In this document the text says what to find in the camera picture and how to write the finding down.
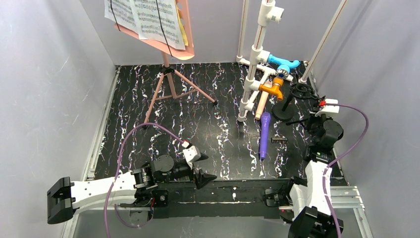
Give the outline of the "black tripod mic stand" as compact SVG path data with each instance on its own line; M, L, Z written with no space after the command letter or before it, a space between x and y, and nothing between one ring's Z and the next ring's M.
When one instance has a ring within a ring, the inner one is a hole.
M314 100L314 104L312 109L310 110L310 116L306 119L301 119L297 121L290 121L287 122L286 125L292 125L299 123L305 130L311 128L313 123L315 122L315 114L320 111L321 107L319 106L320 98L315 95L315 90L313 87L305 84L305 83L295 83L290 86L289 96L287 100L291 101L291 99L299 99L299 100Z

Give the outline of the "black round-base mic stand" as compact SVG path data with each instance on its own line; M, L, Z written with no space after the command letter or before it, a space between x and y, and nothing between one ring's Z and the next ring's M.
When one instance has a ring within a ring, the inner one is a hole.
M281 121L288 121L293 117L293 108L289 106L291 101L294 99L294 96L290 93L286 100L278 101L275 105L272 106L271 112L272 115Z

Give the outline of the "purple microphone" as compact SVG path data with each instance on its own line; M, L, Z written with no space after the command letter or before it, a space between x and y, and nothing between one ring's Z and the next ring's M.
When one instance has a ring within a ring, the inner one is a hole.
M271 121L271 114L269 112L264 112L261 115L261 134L260 134L260 147L259 147L259 156L260 161L263 161L267 155L267 144L269 136L269 125Z

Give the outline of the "pink microphone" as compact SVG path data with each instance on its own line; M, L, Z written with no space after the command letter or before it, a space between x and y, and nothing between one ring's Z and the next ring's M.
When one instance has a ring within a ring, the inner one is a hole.
M260 96L260 100L256 109L256 113L255 113L255 120L260 120L262 117L262 114L264 112L265 109L265 105L266 105L266 101L268 99L269 93L265 92L265 91L261 91L261 96Z

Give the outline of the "pink music stand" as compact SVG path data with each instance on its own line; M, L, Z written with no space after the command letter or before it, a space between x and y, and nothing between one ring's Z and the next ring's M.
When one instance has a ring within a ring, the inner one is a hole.
M158 93L159 93L159 90L161 89L164 79L167 79L169 83L170 91L171 91L170 97L173 99L178 99L186 95L189 95L193 92L198 92L204 97L206 97L214 105L218 104L216 99L212 98L205 91L203 91L199 86L197 86L195 83L189 80L186 76L184 76L182 73L176 70L174 66L169 62L170 57L176 58L178 60L189 60L193 58L195 55L188 1L176 0L176 2L179 8L181 25L185 29L185 33L189 42L189 46L187 46L185 50L177 50L173 47L170 47L166 43L158 42L155 40L141 40L135 32L125 27L121 27L117 23L114 23L114 26L118 31L123 32L129 36L132 36L142 41L143 43L159 50L162 55L163 64L161 65L161 68L160 68L160 78L157 82L154 95L152 96L148 111L146 113L146 118L144 120L145 123L148 123L149 121L155 102L157 100L160 100Z

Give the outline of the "sheet music pages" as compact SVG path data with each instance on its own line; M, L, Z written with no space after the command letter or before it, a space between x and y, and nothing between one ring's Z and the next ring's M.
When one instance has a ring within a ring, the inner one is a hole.
M105 0L104 17L135 32L141 40L185 50L189 42L174 0Z

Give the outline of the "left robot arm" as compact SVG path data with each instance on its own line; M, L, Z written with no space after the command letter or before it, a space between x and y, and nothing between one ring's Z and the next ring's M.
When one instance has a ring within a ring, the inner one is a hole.
M187 177L196 189L201 189L217 178L195 167L194 162L206 159L208 156L204 153L187 149L183 160L176 161L169 155L162 155L116 178L94 181L60 178L47 191L47 223L64 223L86 210L114 205L166 207L169 192L162 185Z

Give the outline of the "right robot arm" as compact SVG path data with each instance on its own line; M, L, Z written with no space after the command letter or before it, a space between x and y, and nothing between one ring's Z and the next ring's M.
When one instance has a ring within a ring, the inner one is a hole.
M293 178L288 192L293 205L290 238L339 238L344 222L332 206L330 177L333 145L343 136L342 126L326 114L312 115L306 129L312 136L304 160L306 179Z

